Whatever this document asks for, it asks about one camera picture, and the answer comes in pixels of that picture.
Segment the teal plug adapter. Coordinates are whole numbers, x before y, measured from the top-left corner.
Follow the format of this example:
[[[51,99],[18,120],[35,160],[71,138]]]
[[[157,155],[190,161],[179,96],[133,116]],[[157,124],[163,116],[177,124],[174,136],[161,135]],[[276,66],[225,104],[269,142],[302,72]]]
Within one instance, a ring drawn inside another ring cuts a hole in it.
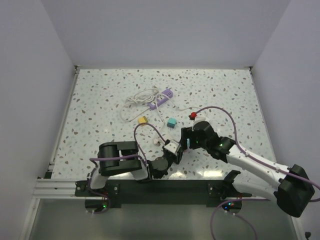
[[[177,125],[177,120],[175,118],[172,118],[170,117],[168,120],[167,120],[167,127],[168,128],[171,128],[171,129],[174,129]]]

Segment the yellow plug adapter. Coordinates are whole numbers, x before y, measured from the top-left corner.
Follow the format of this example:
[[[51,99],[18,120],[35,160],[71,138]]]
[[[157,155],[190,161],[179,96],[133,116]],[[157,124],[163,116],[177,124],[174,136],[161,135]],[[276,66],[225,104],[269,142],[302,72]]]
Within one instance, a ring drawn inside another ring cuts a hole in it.
[[[148,119],[147,119],[147,117],[146,116],[142,116],[142,117],[139,117],[138,118],[138,123],[139,124],[145,124],[145,123],[148,123],[149,121],[148,121]]]

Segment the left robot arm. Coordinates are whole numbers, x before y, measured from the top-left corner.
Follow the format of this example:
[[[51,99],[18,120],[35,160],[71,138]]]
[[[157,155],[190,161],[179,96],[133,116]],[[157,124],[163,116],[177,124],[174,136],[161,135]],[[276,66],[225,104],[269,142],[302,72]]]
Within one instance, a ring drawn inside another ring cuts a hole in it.
[[[99,196],[109,177],[130,173],[136,181],[161,179],[168,175],[172,164],[179,164],[183,148],[175,140],[165,141],[163,155],[155,160],[145,160],[139,155],[136,141],[106,142],[99,146],[97,158],[90,161],[95,164],[88,175],[86,191],[92,196]]]

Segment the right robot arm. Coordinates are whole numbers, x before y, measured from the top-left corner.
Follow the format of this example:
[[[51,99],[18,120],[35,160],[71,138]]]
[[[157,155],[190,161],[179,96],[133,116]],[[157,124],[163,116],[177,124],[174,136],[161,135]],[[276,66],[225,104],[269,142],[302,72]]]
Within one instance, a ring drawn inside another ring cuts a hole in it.
[[[223,192],[230,197],[251,194],[276,202],[288,215],[299,218],[311,202],[315,190],[305,169],[272,162],[245,150],[235,140],[219,136],[207,121],[199,121],[181,129],[183,150],[204,149],[212,158],[237,166],[256,176],[255,182],[245,181],[240,174],[223,183]]]

